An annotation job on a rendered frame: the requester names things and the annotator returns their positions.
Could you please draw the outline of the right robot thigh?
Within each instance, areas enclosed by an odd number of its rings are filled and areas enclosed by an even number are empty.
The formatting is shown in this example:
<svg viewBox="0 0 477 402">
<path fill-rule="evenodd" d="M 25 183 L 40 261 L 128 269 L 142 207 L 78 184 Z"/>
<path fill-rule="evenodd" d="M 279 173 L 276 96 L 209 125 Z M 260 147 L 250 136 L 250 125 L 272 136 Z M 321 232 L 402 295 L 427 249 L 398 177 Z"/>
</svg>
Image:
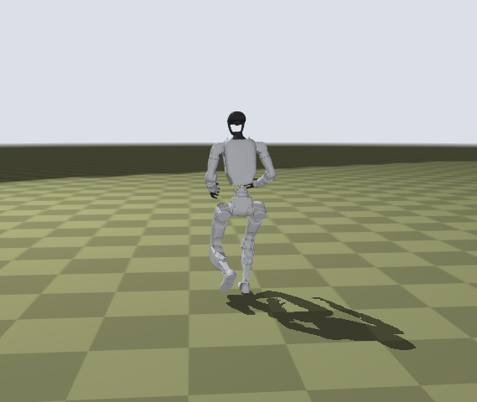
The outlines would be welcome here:
<svg viewBox="0 0 477 402">
<path fill-rule="evenodd" d="M 246 232 L 241 240 L 241 249 L 251 249 L 251 241 L 255 239 L 257 230 L 266 218 L 266 208 L 263 202 L 255 201 L 252 203 L 252 215 L 247 217 Z"/>
</svg>

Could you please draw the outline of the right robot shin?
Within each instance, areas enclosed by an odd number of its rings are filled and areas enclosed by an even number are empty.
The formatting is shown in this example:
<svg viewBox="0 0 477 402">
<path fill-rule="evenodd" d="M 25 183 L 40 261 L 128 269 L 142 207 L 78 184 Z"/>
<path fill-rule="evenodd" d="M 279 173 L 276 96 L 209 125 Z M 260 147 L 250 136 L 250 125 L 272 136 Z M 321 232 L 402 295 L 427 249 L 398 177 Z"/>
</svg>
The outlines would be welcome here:
<svg viewBox="0 0 477 402">
<path fill-rule="evenodd" d="M 242 284 L 249 282 L 250 269 L 253 262 L 254 255 L 254 240 L 251 241 L 251 249 L 243 249 L 241 252 L 241 268 L 242 268 Z"/>
</svg>

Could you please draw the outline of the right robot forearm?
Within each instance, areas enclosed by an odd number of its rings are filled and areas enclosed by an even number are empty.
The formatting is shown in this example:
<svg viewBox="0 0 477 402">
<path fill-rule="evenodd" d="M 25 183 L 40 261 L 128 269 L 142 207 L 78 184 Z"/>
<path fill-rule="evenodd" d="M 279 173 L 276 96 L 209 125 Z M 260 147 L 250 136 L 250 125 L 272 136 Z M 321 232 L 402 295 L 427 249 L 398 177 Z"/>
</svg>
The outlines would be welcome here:
<svg viewBox="0 0 477 402">
<path fill-rule="evenodd" d="M 274 178 L 273 178 L 274 179 Z M 253 187 L 263 187 L 265 186 L 266 184 L 269 184 L 273 179 L 270 179 L 270 180 L 266 180 L 263 175 L 262 177 L 260 177 L 259 179 L 253 181 Z"/>
</svg>

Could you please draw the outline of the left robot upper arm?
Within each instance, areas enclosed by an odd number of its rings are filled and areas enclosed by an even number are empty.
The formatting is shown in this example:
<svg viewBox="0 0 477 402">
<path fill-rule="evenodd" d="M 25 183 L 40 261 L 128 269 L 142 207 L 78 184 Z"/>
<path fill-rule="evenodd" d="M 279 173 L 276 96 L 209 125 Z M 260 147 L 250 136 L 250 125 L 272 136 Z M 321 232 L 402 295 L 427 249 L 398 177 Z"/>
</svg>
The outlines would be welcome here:
<svg viewBox="0 0 477 402">
<path fill-rule="evenodd" d="M 208 161 L 208 170 L 207 174 L 205 177 L 206 182 L 210 183 L 215 183 L 217 180 L 217 173 L 215 173 L 215 170 L 217 169 L 218 163 L 219 163 L 219 155 L 223 153 L 224 151 L 224 142 L 216 143 L 215 145 L 212 146 L 210 149 L 210 156 L 209 156 L 209 161 Z"/>
</svg>

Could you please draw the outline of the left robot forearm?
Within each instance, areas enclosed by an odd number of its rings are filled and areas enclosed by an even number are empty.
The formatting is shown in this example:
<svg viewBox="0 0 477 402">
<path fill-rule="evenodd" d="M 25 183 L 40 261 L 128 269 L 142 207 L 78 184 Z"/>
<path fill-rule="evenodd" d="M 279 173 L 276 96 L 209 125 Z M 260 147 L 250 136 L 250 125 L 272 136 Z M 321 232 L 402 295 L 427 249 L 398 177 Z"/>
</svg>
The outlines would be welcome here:
<svg viewBox="0 0 477 402">
<path fill-rule="evenodd" d="M 206 175 L 205 175 L 205 177 L 206 177 Z M 216 182 L 215 183 L 210 183 L 210 182 L 205 181 L 205 185 L 208 188 L 209 192 L 211 192 L 211 193 L 217 193 L 218 192 L 218 187 L 216 186 Z"/>
</svg>

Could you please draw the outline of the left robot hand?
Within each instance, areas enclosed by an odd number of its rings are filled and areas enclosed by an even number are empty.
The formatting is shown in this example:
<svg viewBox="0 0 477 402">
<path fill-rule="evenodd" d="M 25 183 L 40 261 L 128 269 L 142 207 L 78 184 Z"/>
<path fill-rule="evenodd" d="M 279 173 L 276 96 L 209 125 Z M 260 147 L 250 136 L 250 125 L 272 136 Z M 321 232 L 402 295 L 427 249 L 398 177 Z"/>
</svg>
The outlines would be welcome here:
<svg viewBox="0 0 477 402">
<path fill-rule="evenodd" d="M 216 185 L 218 185 L 218 183 L 216 183 Z M 220 188 L 218 188 L 218 189 L 220 189 Z M 219 191 L 218 191 L 217 193 L 219 193 Z M 216 194 L 216 193 L 210 193 L 210 196 L 211 196 L 212 198 L 217 198 L 217 197 L 215 197 L 214 195 L 219 196 L 219 195 Z"/>
</svg>

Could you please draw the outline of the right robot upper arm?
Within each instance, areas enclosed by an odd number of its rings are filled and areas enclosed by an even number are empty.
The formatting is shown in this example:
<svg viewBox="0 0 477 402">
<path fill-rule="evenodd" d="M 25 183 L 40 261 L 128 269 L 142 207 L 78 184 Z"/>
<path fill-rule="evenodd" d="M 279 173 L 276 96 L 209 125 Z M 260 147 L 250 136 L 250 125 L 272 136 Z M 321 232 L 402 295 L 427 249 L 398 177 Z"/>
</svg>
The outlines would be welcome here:
<svg viewBox="0 0 477 402">
<path fill-rule="evenodd" d="M 263 172 L 263 177 L 266 180 L 273 179 L 277 176 L 276 171 L 272 165 L 272 159 L 269 156 L 267 145 L 264 142 L 255 142 L 256 143 L 256 150 L 257 154 L 259 154 L 259 158 L 261 159 L 262 165 L 266 169 Z"/>
</svg>

